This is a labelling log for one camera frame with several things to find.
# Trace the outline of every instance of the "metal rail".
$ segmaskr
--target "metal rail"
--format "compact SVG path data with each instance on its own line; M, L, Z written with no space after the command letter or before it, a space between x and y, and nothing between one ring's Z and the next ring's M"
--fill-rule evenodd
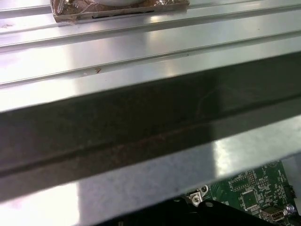
M300 20L301 0L191 0L57 24L0 0L0 199L31 193L0 222L88 226L299 152Z

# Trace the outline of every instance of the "black plastic part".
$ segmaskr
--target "black plastic part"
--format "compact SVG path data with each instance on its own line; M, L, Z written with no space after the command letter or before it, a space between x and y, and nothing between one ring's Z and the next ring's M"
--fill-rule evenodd
M294 214L289 217L288 222L293 226L301 226L301 216Z
M184 200L167 201L99 226L121 225L119 222L123 226L273 226L260 218L212 200L206 200L198 207L187 204Z

